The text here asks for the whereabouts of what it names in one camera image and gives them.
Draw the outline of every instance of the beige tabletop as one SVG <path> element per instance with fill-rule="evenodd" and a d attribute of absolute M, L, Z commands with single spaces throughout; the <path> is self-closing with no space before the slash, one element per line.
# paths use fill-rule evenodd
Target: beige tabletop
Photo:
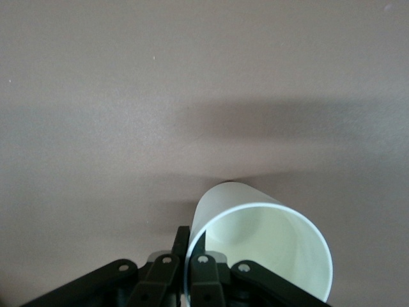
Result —
<path fill-rule="evenodd" d="M 237 180 L 318 226 L 332 306 L 408 306 L 408 99 L 406 0 L 1 0 L 0 305 Z"/>

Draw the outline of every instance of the white cup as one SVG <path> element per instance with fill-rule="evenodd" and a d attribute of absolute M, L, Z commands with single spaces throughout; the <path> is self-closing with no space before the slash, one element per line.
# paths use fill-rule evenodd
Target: white cup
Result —
<path fill-rule="evenodd" d="M 248 185 L 225 182 L 200 199 L 185 262 L 185 296 L 190 306 L 189 260 L 202 234 L 206 251 L 224 253 L 231 267 L 252 260 L 326 302 L 332 259 L 317 227 L 297 211 Z"/>

